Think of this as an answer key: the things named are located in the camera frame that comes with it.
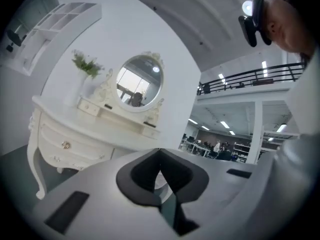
dark floor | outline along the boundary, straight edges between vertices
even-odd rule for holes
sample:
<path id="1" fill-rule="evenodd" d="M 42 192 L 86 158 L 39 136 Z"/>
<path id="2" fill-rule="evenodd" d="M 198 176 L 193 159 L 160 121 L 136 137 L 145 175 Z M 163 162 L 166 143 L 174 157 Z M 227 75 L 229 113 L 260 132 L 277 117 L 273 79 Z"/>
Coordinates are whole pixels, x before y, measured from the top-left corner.
<path id="1" fill-rule="evenodd" d="M 40 167 L 48 192 L 77 173 L 76 170 L 65 169 L 60 174 L 57 168 L 47 164 L 42 157 Z M 0 174 L 1 183 L 6 187 L 11 200 L 19 208 L 31 212 L 39 202 L 36 197 L 39 188 L 29 167 L 26 145 L 0 156 Z"/>

